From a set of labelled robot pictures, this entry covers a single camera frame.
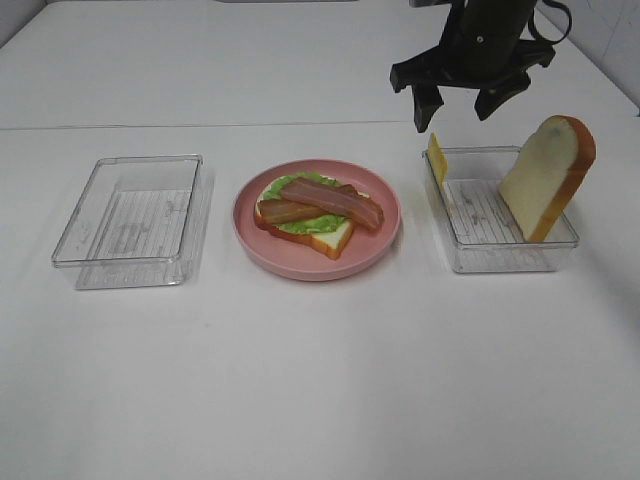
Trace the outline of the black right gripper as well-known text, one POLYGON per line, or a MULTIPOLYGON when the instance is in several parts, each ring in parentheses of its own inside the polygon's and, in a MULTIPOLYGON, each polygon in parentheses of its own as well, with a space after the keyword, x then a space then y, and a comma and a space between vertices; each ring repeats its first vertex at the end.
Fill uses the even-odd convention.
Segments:
POLYGON ((534 1, 451 1, 439 43, 391 67, 395 92, 412 85, 414 124, 424 133, 436 111, 444 105, 437 86, 480 89, 474 109, 488 119, 527 82, 502 81, 540 64, 551 63, 555 51, 542 39, 523 40, 533 15, 534 1))

